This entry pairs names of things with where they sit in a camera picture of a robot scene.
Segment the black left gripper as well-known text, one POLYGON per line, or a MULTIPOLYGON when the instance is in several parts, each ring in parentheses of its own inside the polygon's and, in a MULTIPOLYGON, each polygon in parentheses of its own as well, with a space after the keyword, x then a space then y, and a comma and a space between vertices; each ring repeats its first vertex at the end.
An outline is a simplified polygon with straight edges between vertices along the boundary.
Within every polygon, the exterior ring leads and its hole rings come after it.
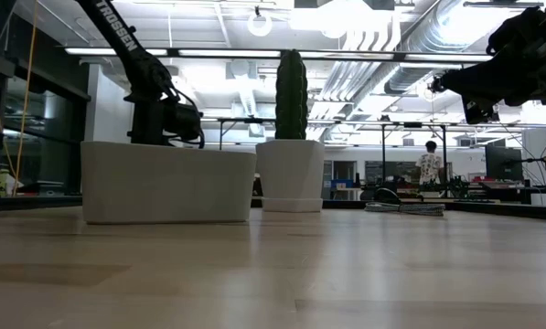
POLYGON ((131 143, 161 145, 163 143, 164 110, 159 100, 140 98, 133 93, 126 97, 134 105, 131 143))

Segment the person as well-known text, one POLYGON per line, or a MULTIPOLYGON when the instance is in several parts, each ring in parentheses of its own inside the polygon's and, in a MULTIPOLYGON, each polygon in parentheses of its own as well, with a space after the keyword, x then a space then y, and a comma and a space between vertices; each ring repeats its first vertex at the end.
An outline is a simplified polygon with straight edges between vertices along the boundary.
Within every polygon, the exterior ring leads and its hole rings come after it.
POLYGON ((415 163, 419 172, 419 184, 440 184, 444 169, 444 159, 436 153, 437 143, 428 141, 425 144, 425 153, 415 163))

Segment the long overhead light bar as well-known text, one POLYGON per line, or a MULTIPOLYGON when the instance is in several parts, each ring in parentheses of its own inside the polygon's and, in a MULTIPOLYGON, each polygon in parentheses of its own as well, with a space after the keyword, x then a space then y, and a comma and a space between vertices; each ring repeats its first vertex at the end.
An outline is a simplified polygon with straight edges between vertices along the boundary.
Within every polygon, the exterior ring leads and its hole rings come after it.
MULTIPOLYGON (((157 58, 261 58, 279 59, 286 49, 247 48, 148 48, 157 58)), ((305 60, 369 61, 369 62, 431 62, 451 64, 477 64, 491 59, 479 53, 437 53, 402 51, 346 51, 302 50, 298 53, 305 60)))

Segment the tall green cactus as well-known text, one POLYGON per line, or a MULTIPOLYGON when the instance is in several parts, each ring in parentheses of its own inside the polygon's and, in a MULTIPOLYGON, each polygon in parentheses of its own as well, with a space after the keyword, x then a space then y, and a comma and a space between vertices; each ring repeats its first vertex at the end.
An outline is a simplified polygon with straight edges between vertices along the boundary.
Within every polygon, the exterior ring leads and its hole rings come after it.
POLYGON ((308 118, 306 68, 296 49, 282 53, 275 82, 275 138, 305 140, 308 118))

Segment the black computer monitor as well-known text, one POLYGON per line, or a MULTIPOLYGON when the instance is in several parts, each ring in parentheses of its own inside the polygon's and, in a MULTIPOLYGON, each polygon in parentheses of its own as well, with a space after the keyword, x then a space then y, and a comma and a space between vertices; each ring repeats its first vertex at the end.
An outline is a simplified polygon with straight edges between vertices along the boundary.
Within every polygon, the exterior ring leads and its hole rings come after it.
POLYGON ((495 180, 521 181, 521 150, 487 145, 485 148, 487 177, 495 180))

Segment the white faceted plant pot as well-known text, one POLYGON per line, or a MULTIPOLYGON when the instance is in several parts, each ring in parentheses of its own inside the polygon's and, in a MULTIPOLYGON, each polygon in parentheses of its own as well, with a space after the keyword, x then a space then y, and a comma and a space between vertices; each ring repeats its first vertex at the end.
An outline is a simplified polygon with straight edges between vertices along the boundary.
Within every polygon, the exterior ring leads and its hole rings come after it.
POLYGON ((311 140, 273 140, 255 147, 265 212, 312 213, 323 205, 325 146, 311 140))

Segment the black metal frame stand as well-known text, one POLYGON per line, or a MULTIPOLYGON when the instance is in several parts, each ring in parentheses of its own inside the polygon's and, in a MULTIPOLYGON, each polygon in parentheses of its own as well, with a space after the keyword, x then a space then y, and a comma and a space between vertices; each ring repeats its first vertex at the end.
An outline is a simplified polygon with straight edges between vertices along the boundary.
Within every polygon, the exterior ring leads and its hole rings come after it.
POLYGON ((435 128, 438 127, 441 131, 439 138, 443 142, 443 172, 440 178, 441 184, 444 186, 444 197, 448 197, 448 164, 447 164, 447 124, 441 122, 385 122, 378 121, 381 132, 381 161, 382 161, 382 182, 386 181, 386 128, 393 126, 397 128, 421 129, 428 128, 432 133, 436 133, 435 128))

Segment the silver ceiling air duct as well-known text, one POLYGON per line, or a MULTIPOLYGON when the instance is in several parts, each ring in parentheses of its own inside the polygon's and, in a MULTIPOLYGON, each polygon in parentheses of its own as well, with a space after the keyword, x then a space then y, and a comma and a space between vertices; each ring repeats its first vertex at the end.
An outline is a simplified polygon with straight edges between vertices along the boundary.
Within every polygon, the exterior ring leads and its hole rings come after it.
POLYGON ((476 0, 441 0, 402 42, 406 52, 463 52, 501 21, 492 9, 464 6, 476 0))

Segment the white rectangular bin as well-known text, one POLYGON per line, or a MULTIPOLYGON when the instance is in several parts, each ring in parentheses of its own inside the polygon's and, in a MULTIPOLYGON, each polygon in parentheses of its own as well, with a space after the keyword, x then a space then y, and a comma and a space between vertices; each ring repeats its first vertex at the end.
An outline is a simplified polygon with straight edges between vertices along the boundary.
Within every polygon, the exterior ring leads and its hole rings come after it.
POLYGON ((81 144, 89 224, 243 222, 256 155, 135 143, 81 144))

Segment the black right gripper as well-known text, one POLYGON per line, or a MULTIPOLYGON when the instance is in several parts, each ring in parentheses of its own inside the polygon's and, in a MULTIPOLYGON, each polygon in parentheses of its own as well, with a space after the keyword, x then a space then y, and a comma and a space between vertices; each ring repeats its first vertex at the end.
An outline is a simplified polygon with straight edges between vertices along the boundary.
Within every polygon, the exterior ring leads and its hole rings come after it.
POLYGON ((466 69, 445 73, 440 86, 471 101, 509 106, 530 100, 531 82, 527 71, 503 60, 490 60, 466 69))

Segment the black ceiling spot lamp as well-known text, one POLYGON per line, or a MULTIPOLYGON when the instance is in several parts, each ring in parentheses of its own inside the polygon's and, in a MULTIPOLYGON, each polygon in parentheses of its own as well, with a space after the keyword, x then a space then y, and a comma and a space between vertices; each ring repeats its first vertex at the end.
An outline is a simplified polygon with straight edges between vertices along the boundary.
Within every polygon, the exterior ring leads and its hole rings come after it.
POLYGON ((443 75, 434 75, 433 80, 427 85, 427 89, 431 93, 442 93, 447 90, 443 84, 443 75))

